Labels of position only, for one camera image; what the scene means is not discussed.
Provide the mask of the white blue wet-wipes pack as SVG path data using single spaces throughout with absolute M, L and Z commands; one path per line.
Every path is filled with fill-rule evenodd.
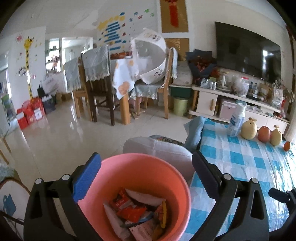
M 123 222 L 116 215 L 116 212 L 106 203 L 103 204 L 103 207 L 115 234 L 121 240 L 127 240 L 130 237 L 130 232 L 123 227 Z

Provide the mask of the yellow cereal snack bag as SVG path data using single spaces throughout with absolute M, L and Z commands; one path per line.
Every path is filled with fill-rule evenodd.
M 163 200 L 161 204 L 158 206 L 156 211 L 154 212 L 154 218 L 160 224 L 162 229 L 166 228 L 167 223 L 167 204 L 166 200 Z

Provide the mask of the small red snack bag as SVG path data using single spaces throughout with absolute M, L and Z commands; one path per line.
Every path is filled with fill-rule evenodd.
M 124 220 L 137 223 L 146 210 L 147 208 L 145 206 L 130 205 L 124 209 L 119 210 L 116 215 Z

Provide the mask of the red white wrapper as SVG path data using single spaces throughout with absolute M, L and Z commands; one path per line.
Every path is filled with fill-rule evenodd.
M 119 189 L 117 196 L 111 201 L 109 201 L 109 204 L 115 211 L 120 211 L 128 206 L 134 205 L 133 201 L 128 196 L 126 190 L 122 187 Z

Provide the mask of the large red snack bag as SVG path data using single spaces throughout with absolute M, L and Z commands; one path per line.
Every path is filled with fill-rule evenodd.
M 155 219 L 150 219 L 144 223 L 129 228 L 131 234 L 139 241 L 152 241 L 160 238 L 164 229 Z

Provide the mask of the white grey plastic bag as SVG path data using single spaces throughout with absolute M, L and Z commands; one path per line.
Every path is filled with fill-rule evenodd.
M 161 205 L 164 201 L 166 201 L 165 198 L 159 198 L 152 196 L 150 194 L 140 193 L 136 191 L 132 191 L 129 189 L 125 189 L 128 196 L 130 196 L 132 199 L 136 200 L 137 202 L 143 203 L 145 205 L 158 207 Z

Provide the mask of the pink plastic trash bucket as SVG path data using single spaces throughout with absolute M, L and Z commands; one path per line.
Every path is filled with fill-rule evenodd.
M 83 214 L 101 240 L 118 240 L 103 208 L 120 188 L 165 198 L 169 220 L 161 240 L 180 240 L 190 219 L 190 191 L 181 173 L 154 156 L 130 153 L 107 158 L 86 195 L 78 201 Z

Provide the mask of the yellow pear right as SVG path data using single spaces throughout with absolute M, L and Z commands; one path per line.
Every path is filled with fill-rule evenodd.
M 279 128 L 280 126 L 274 125 L 274 130 L 270 134 L 270 143 L 273 146 L 278 146 L 282 141 L 282 133 Z

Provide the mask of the red apple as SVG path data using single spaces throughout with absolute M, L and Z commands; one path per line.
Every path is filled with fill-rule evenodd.
M 257 132 L 257 138 L 263 143 L 269 142 L 271 131 L 267 126 L 262 126 Z

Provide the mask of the yellow pear left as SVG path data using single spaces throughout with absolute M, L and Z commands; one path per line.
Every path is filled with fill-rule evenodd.
M 247 121 L 243 123 L 240 130 L 240 135 L 246 140 L 253 139 L 257 134 L 257 119 L 248 118 Z

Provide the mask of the electric kettle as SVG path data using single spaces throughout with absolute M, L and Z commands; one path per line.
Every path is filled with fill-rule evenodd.
M 228 84 L 228 72 L 223 71 L 220 75 L 220 79 L 217 81 L 216 88 L 221 91 L 230 91 L 231 87 Z

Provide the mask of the black flat television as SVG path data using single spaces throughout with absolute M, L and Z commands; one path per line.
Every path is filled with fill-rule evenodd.
M 281 78 L 280 46 L 252 31 L 215 22 L 217 65 L 274 83 Z

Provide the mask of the dark flower bouquet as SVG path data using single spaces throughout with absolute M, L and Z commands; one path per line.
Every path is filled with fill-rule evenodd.
M 186 52 L 186 60 L 194 78 L 208 78 L 217 66 L 217 60 L 213 58 L 212 51 L 195 49 Z

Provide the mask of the dark wooden chair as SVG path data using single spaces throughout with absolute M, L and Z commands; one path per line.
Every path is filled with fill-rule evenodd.
M 111 83 L 111 62 L 109 46 L 104 44 L 81 54 L 81 81 L 85 86 L 90 116 L 97 121 L 97 108 L 107 108 L 111 125 L 115 125 L 114 93 Z

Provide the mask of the dining table floral cloth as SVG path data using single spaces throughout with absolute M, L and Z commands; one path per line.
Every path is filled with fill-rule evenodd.
M 112 86 L 119 100 L 121 121 L 124 125 L 130 124 L 130 107 L 128 93 L 139 80 L 139 70 L 132 57 L 111 60 Z

